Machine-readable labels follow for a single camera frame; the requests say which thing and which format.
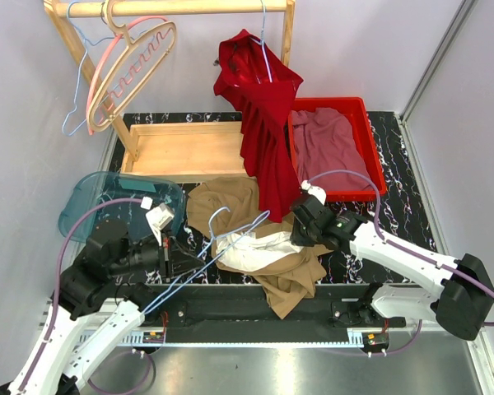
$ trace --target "wooden tray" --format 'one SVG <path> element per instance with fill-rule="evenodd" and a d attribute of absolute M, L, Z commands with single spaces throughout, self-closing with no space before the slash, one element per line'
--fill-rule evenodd
<path fill-rule="evenodd" d="M 121 173 L 150 175 L 175 183 L 226 176 L 246 177 L 240 156 L 241 122 L 132 125 L 138 158 L 124 153 Z"/>

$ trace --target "marble tabletop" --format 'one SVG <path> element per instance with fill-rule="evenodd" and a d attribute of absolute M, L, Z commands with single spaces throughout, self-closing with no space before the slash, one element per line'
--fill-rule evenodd
<path fill-rule="evenodd" d="M 419 193 L 412 167 L 408 159 L 408 152 L 394 113 L 368 113 L 371 129 L 377 144 L 380 163 L 388 192 L 381 199 L 380 225 L 398 237 L 413 242 L 426 249 L 435 250 L 436 246 L 431 234 L 430 226 L 421 195 Z M 240 113 L 155 113 L 155 114 L 125 114 L 124 122 L 128 127 L 136 123 L 184 123 L 184 122 L 226 122 L 241 120 Z M 110 171 L 120 171 L 124 148 L 117 143 Z M 181 184 L 184 193 L 190 192 L 196 184 Z M 373 211 L 374 203 L 350 202 L 330 203 L 335 211 L 353 210 L 363 212 Z M 191 251 L 198 253 L 208 243 L 195 229 L 186 225 L 186 216 L 178 240 L 185 243 Z M 210 260 L 210 254 L 203 255 Z M 327 276 L 322 283 L 371 283 L 371 282 L 408 282 L 407 278 L 390 271 L 371 261 L 356 259 L 352 255 L 334 252 L 320 257 Z M 129 281 L 135 283 L 144 281 L 147 284 L 157 284 L 161 279 L 156 272 L 143 272 L 132 275 L 130 278 L 119 278 L 118 282 Z M 249 284 L 254 282 L 250 276 L 232 273 L 210 266 L 194 283 L 200 284 Z"/>

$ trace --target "white garment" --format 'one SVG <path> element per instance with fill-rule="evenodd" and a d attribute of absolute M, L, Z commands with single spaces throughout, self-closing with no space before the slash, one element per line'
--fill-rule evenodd
<path fill-rule="evenodd" d="M 245 235 L 230 247 L 220 258 L 220 262 L 241 272 L 255 272 L 276 262 L 290 253 L 299 253 L 302 247 L 291 244 L 291 232 L 277 232 L 256 239 Z M 217 241 L 217 253 L 240 238 L 234 233 Z"/>

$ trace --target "clothing rack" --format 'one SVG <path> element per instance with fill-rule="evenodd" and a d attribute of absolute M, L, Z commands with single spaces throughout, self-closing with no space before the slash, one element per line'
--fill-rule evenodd
<path fill-rule="evenodd" d="M 289 65 L 295 0 L 264 0 L 266 12 L 283 12 L 281 60 Z M 44 0 L 44 9 L 77 63 L 86 49 L 67 19 L 69 3 Z M 69 10 L 70 18 L 98 18 L 102 2 L 79 2 Z M 112 16 L 198 15 L 263 12 L 260 0 L 163 0 L 117 2 Z M 82 75 L 91 84 L 96 66 L 87 55 Z M 99 89 L 102 80 L 96 82 Z M 111 100 L 103 103 L 110 116 Z M 153 175 L 174 182 L 200 182 L 219 176 L 244 175 L 240 157 L 240 122 L 133 125 L 130 130 L 120 116 L 110 117 L 124 145 L 122 173 Z"/>

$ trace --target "reflective metal surface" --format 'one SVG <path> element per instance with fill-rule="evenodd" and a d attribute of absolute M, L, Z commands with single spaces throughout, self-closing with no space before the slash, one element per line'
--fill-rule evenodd
<path fill-rule="evenodd" d="M 391 349 L 409 339 L 405 332 L 391 337 Z M 148 380 L 145 391 L 138 393 L 481 394 L 466 342 L 443 332 L 424 332 L 411 349 L 386 358 L 303 349 L 164 348 L 152 356 L 156 381 L 151 385 Z M 121 393 L 139 381 L 145 367 L 135 355 L 121 356 L 101 366 L 93 379 L 104 390 Z M 81 391 L 81 395 L 94 393 L 91 388 Z"/>

